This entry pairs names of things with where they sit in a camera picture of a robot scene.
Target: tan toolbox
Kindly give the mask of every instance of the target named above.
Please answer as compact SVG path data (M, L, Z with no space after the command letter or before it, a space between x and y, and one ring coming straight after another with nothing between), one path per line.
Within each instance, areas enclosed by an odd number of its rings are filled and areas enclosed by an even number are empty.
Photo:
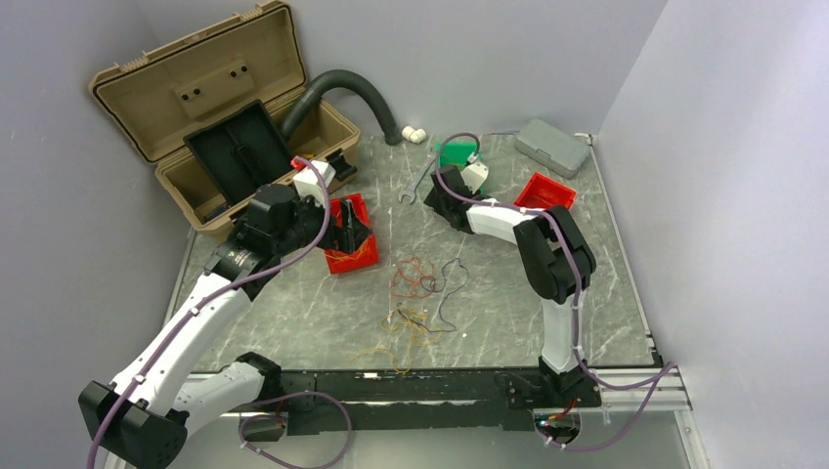
M191 225L223 239L250 197L205 221L225 198L183 138L255 100L280 122L305 83L290 8L271 1L104 70L95 75L89 90L135 150L156 165L155 175ZM192 99L191 92L183 99L195 88L197 97ZM346 161L357 166L359 139L358 128L321 101L291 135L288 146L314 159L327 159L342 149ZM277 182L289 184L295 173ZM353 178L334 180L330 189Z

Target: white elbow fitting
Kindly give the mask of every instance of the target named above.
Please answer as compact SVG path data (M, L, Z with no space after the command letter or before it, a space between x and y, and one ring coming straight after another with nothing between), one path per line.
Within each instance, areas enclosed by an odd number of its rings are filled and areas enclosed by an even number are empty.
M420 142L426 140L426 131L423 129L415 130L415 128L411 125L404 127L401 134L404 139L412 142L413 144L419 144Z
M404 139L406 139L406 140L408 140L408 141L410 141L410 142L411 142L411 141L412 141L412 134L413 134L414 132L417 132L417 131L415 130L415 128L414 128L414 127L412 127L411 125L407 125L406 127L404 127L404 128L403 128L403 132L401 132L401 134L403 134L403 138L404 138Z
M426 140L426 131L423 129L417 129L412 134L412 143L419 144L420 142Z

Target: marble surface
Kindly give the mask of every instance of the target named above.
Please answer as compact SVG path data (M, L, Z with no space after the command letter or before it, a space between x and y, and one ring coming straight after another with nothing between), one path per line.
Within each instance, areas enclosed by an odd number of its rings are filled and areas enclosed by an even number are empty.
M482 159L490 167L485 193L512 201L535 172L578 193L571 211L597 262L583 316L589 362L651 364L630 273L594 163L589 160L575 179L564 180L515 150L512 139L500 135L482 139ZM430 139L429 145L435 142ZM435 216L422 203L432 186L428 176L417 190L418 201L411 205L397 201L397 192L423 164L426 148L409 143L390 148L381 138L363 138L359 176L335 195L363 195L380 263L332 276L323 251L312 251L266 285L253 306L220 334L196 370L216 370L247 351L288 369L389 367L385 354L364 354L353 360L374 348L393 353L399 367L536 365L544 333L541 302L527 282L517 248L492 237L458 232ZM214 246L208 237L196 236L176 307L193 287ZM389 292L397 263L415 255L430 260L438 271L459 257L470 276L443 308L444 317L458 331L438 334L431 345L411 347L407 357L408 333L390 333L379 322L403 302L430 315L427 324L440 326L434 315L441 294L411 300ZM454 267L447 273L451 291L463 282L464 272Z

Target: gray plastic case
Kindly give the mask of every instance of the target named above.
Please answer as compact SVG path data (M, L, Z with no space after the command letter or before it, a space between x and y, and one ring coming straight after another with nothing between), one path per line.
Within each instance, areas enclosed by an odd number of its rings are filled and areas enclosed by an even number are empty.
M533 119L515 136L515 149L547 168L572 179L585 164L590 148L540 119Z

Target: red plastic box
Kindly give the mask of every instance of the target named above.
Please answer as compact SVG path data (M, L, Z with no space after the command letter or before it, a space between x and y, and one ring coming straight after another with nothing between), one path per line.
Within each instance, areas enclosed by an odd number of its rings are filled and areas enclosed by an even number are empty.
M346 195L345 197L351 200L354 204L354 211L357 213L357 218L361 222L370 227L369 210L366 208L366 203L363 197L358 193ZM331 201L331 217L337 221L337 225L342 225L342 209L340 208L339 198ZM360 246L360 249L352 254L345 254L339 251L326 250L326 262L328 262L328 271L332 274L342 274L345 272L356 271L363 267L373 266L380 262L380 254L377 252L377 239L374 234L366 239L366 242Z
M536 173L515 199L515 205L527 208L547 209L553 205L564 205L568 209L576 200L576 191L562 186L552 179Z

